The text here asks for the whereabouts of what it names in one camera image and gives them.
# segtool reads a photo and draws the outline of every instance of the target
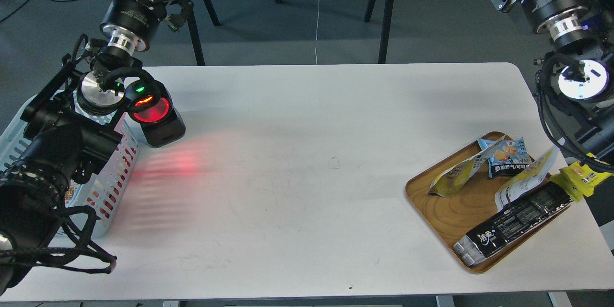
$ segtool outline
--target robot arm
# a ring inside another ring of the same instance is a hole
[[[603,0],[491,0],[509,12],[520,3],[535,34],[548,34],[552,51],[535,76],[544,131],[563,152],[596,171],[614,172],[614,51],[612,10]],[[551,107],[580,127],[569,134]]]
[[[167,15],[178,4],[180,14]],[[159,147],[180,138],[186,127],[162,83],[133,58],[149,48],[160,22],[176,31],[191,15],[191,0],[113,0],[100,29],[107,40],[81,35],[63,68],[26,106],[21,119],[28,125],[30,145],[0,174],[0,295],[17,285],[34,266],[87,273],[110,273],[116,257],[92,240],[96,213],[90,206],[66,207],[70,180],[86,183],[109,161],[121,134],[115,132],[123,113],[140,123],[147,142]],[[87,73],[77,65],[90,62]],[[129,78],[137,78],[127,86]],[[111,115],[101,124],[75,112]],[[71,215],[83,213],[79,228]],[[49,248],[62,229],[73,248]],[[85,255],[107,266],[83,269],[67,266]]]

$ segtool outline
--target white plastic basket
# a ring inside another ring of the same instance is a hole
[[[17,161],[31,143],[24,138],[24,129],[28,124],[19,119],[31,100],[29,99],[24,103],[0,136],[0,164],[2,164],[0,171],[4,171],[14,161]],[[105,117],[88,115],[78,106],[77,112],[101,124],[105,124],[111,119],[110,115]],[[96,221],[92,237],[99,237],[109,230],[140,152],[136,138],[125,121],[125,114],[115,130],[123,135],[121,143],[117,145],[116,151],[113,152],[100,174],[93,174],[90,181],[84,185],[71,182],[64,198],[66,207],[89,205],[94,208],[99,219]],[[74,215],[71,219],[81,228],[85,224],[86,215]],[[61,230],[58,234],[65,236]]]

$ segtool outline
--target snack bag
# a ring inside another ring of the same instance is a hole
[[[595,188],[611,177],[613,174],[608,172],[593,171],[588,165],[581,165],[579,162],[574,162],[568,167],[561,169],[561,174],[566,176],[570,182],[585,196],[592,196]]]
[[[520,174],[499,187],[495,193],[497,211],[501,211],[504,206],[513,202],[527,191],[537,187],[546,178],[559,152],[561,152],[559,148],[552,146],[550,150],[542,154],[540,158],[531,163]]]
[[[468,160],[460,162],[458,165],[441,172],[441,174],[434,178],[433,182],[430,184],[428,194],[439,195],[446,198],[456,195],[504,140],[505,136],[500,137],[493,146],[487,147]]]
[[[494,141],[487,139],[478,139],[478,144],[482,150],[493,145],[493,143]],[[528,167],[531,162],[533,160],[524,147],[524,138],[517,141],[504,141],[497,146],[493,156],[488,158],[490,167],[488,177],[514,176]]]

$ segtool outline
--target power cord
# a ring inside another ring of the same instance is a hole
[[[315,54],[316,54],[316,65],[318,64],[318,30],[320,27],[320,0],[318,0],[318,18],[316,19],[316,48],[315,48]]]

